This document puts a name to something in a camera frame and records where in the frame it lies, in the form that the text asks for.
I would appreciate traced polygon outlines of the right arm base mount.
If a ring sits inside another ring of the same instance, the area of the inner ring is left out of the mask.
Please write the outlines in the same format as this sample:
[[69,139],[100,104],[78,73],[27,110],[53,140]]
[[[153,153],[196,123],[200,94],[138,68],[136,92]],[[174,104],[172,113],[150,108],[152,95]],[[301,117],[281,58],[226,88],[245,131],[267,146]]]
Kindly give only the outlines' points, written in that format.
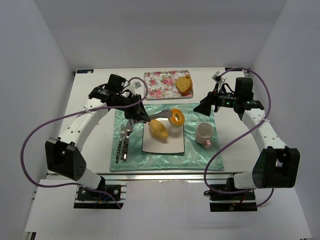
[[212,213],[255,212],[258,210],[253,191],[241,193],[235,188],[233,174],[207,174],[205,184],[208,189],[203,195],[209,199]]

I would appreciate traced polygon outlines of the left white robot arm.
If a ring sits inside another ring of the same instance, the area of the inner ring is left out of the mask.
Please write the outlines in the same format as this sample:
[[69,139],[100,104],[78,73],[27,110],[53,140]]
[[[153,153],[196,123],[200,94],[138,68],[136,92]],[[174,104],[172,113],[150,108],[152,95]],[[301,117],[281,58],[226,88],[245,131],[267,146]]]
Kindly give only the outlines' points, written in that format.
[[57,138],[45,143],[48,170],[95,191],[105,190],[105,180],[87,167],[81,151],[83,146],[109,109],[124,111],[131,123],[146,123],[151,119],[143,106],[143,97],[130,90],[131,82],[111,74],[108,82],[95,87],[81,113]]

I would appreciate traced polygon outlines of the orange glazed donut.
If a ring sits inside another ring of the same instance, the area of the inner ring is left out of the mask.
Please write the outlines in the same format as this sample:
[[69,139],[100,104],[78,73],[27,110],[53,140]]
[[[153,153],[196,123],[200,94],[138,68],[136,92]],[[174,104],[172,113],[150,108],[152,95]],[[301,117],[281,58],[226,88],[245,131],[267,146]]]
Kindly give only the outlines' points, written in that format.
[[169,123],[175,127],[181,127],[185,123],[185,116],[177,108],[171,109],[172,116],[168,119]]

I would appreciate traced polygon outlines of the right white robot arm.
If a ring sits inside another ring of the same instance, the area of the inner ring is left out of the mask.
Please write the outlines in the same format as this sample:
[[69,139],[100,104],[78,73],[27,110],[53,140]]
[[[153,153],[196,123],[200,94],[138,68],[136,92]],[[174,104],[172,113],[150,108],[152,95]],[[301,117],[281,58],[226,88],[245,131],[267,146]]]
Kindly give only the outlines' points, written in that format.
[[252,169],[233,176],[236,190],[292,188],[296,183],[300,152],[284,143],[268,122],[262,103],[254,100],[253,80],[238,77],[235,89],[226,92],[225,80],[214,76],[213,91],[200,101],[194,112],[209,116],[220,107],[232,108],[249,129],[259,150],[259,157]]

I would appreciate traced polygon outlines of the yellow toast bread slice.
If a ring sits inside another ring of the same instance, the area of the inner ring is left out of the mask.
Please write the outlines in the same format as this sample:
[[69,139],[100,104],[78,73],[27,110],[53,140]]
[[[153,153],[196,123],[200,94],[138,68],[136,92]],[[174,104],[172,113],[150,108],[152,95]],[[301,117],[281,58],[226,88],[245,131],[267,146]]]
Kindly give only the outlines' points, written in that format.
[[166,127],[156,119],[153,119],[149,122],[149,129],[154,137],[167,139],[169,136]]

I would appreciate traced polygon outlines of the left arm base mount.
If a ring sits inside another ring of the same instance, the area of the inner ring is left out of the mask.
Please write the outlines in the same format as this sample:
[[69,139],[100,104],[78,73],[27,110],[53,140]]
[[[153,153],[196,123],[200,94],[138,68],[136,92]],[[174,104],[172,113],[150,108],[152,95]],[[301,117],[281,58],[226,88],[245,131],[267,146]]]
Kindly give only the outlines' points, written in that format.
[[87,190],[80,186],[76,190],[73,208],[74,209],[101,209],[119,210],[125,203],[127,193],[127,182],[121,180],[107,180],[105,182],[105,192],[98,193]]

